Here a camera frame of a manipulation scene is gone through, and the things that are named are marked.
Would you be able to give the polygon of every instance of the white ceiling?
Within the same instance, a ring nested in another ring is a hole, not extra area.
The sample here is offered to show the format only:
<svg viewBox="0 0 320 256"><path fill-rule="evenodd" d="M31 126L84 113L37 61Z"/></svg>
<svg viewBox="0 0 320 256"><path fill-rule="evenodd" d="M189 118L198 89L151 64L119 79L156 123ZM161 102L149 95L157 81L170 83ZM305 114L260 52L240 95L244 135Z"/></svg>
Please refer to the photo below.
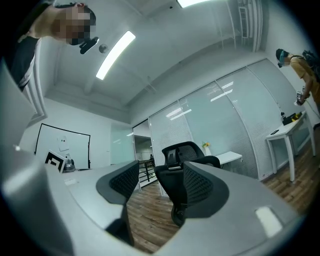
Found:
<svg viewBox="0 0 320 256"><path fill-rule="evenodd" d="M77 46L64 45L56 63L57 83L79 87L83 94L101 94L125 107L161 74L200 50L233 37L225 0L180 8L175 0L87 0L96 14L97 46L84 55ZM237 0L229 0L236 33ZM116 60L104 80L96 78L110 49L131 31L136 39Z"/></svg>

